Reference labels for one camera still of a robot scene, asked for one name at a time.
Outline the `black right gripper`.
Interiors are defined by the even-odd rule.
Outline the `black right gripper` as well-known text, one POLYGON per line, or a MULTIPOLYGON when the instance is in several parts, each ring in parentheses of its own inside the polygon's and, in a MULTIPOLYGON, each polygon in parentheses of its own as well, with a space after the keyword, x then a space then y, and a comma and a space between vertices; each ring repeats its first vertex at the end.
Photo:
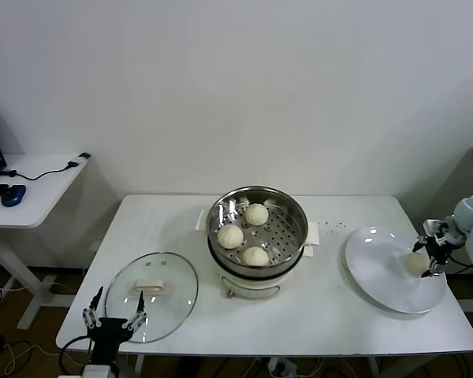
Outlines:
POLYGON ((434 236, 420 235, 417 237, 412 252, 418 252, 422 248, 426 248, 430 257, 429 267, 421 275, 422 278, 426 278, 440 276, 444 273, 444 264, 447 263, 451 253, 456 249, 456 246, 449 242, 440 244, 434 236))

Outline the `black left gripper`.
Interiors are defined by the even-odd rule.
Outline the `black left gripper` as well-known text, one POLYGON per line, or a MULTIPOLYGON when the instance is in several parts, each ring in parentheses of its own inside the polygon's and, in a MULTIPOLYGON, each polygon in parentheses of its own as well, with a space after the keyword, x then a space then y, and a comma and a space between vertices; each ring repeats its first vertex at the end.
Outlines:
POLYGON ((123 318, 98 318, 97 309, 102 297, 103 287, 92 298, 88 308, 82 312, 82 317, 88 336, 94 346, 91 352, 91 363, 93 365, 112 365, 117 359, 119 347, 128 342, 134 331, 138 330, 147 318, 143 291, 140 292, 139 301, 135 315, 126 320, 123 318))

